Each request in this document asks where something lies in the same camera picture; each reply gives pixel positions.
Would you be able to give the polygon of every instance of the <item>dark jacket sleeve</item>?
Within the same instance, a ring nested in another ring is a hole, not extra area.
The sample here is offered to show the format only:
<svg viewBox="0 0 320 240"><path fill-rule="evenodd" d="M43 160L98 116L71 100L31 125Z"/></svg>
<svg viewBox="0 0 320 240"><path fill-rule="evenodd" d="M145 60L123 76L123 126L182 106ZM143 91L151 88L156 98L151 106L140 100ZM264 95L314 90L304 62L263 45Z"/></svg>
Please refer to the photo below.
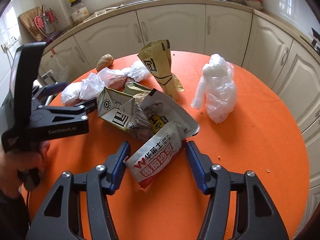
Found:
<svg viewBox="0 0 320 240"><path fill-rule="evenodd" d="M24 240L28 229L28 211L23 197L11 199L0 190L0 239Z"/></svg>

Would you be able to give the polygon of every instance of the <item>jar lid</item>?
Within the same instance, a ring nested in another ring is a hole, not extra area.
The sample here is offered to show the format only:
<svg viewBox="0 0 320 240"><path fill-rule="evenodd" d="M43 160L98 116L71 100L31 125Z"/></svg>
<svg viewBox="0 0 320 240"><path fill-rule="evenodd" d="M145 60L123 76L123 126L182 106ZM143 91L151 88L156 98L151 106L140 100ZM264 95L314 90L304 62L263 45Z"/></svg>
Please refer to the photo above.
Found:
<svg viewBox="0 0 320 240"><path fill-rule="evenodd" d="M74 5L77 5L78 3L81 3L81 0L77 0L77 1L72 2L70 6L72 7Z"/></svg>

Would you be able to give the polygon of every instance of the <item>bread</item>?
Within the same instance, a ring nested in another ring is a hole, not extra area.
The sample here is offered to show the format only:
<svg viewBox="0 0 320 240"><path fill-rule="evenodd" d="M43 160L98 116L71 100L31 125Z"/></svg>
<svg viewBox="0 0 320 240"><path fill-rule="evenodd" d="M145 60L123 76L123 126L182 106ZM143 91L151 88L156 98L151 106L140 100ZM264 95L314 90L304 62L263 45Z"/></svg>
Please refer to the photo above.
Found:
<svg viewBox="0 0 320 240"><path fill-rule="evenodd" d="M114 59L110 54L104 55L97 64L97 71L99 72L100 70L111 66L113 64L113 61Z"/></svg>

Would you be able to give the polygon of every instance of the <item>dish rack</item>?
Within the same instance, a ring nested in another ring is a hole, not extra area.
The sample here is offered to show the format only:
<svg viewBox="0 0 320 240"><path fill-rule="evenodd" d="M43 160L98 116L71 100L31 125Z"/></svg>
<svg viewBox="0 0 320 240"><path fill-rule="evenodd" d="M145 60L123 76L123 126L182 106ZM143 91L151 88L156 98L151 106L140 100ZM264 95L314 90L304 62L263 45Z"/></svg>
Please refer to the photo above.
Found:
<svg viewBox="0 0 320 240"><path fill-rule="evenodd" d="M45 10L44 5L42 6L42 16L36 16L34 23L37 30L44 36L43 40L47 43L51 43L62 34L62 31L59 31L59 21L55 11L51 8Z"/></svg>

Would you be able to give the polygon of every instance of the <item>orange tablecloth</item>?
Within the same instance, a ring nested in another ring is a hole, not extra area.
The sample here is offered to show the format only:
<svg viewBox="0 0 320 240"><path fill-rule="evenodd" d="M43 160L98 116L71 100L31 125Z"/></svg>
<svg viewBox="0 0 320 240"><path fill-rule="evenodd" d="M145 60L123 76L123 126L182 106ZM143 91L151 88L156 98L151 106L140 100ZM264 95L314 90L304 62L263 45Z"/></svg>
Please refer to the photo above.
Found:
<svg viewBox="0 0 320 240"><path fill-rule="evenodd" d="M202 67L209 58L195 53L172 52L172 72L185 89L179 93L178 103L200 124L199 133L189 139L194 140L213 163L219 163L229 171L255 171L278 208L291 239L305 210L309 185L307 152L296 122L284 103L266 85L238 66L235 66L234 77L238 100L224 122L215 124L207 116L204 106L200 111L192 109L190 103ZM117 59L113 68L129 67L136 60L136 55ZM154 78L141 83L161 91ZM60 96L52 105L61 105ZM30 194L31 218L63 171L74 174L89 171L115 153L125 140L130 142L132 153L142 146L139 140L99 119L96 112L89 114L89 127L88 134L51 142L46 174L39 187ZM208 199L196 187L184 150L177 153L145 190L127 170L120 189L108 196L121 240L195 240ZM81 195L81 208L84 236L89 239L85 194ZM225 239L232 236L234 217L235 194L231 194Z"/></svg>

